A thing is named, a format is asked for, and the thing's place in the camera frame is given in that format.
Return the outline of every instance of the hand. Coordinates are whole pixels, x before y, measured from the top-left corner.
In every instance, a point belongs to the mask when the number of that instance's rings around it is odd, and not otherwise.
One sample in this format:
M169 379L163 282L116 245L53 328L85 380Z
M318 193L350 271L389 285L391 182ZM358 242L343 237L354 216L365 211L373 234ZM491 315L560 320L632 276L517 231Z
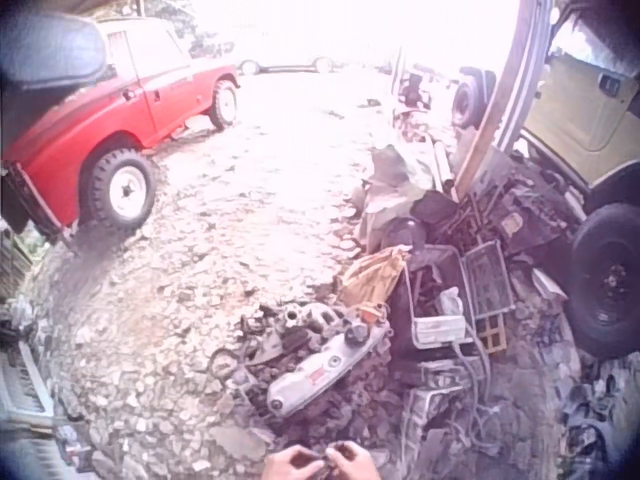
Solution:
M267 457L262 480L306 480L322 467L324 462L316 453L300 445L294 445Z
M344 442L341 451L327 448L327 457L346 480L381 480L371 454L354 442Z

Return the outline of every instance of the dirt ground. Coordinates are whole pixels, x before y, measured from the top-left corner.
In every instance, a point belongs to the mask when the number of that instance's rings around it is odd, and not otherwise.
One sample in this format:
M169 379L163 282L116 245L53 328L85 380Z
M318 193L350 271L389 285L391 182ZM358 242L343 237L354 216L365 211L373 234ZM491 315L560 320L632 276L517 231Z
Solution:
M208 359L237 346L241 314L329 295L357 254L345 199L384 123L366 99L385 82L243 79L236 127L212 134L196 119L199 131L155 154L159 195L138 235L115 252L95 237L78 258L62 245L47 252L26 290L43 305L45 377L88 419L103 476L231 479L260 469L268 439L227 418L232 401Z

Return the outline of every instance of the tire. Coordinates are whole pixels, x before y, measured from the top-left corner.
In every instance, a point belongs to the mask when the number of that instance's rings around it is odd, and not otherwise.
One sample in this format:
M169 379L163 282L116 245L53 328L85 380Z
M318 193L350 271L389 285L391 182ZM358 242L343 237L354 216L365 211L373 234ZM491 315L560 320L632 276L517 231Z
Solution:
M316 58L313 62L313 69L316 73L331 73L333 72L333 61L327 57Z
M118 185L121 185L123 197L116 196ZM130 234L149 218L156 188L149 160L134 149L113 150L101 157L91 171L86 200L88 210L100 226Z
M211 123L222 131L234 124L237 114L238 103L233 83L227 80L216 83L213 89L213 105L209 113Z
M640 348L640 208L606 205L580 226L571 252L568 319L576 344L601 359Z
M246 76L257 75L260 73L260 70L260 65L253 60L245 60L240 64L240 71Z
M482 100L480 86L474 77L466 77L458 85L453 97L451 123L455 127L479 128L484 116L485 104Z

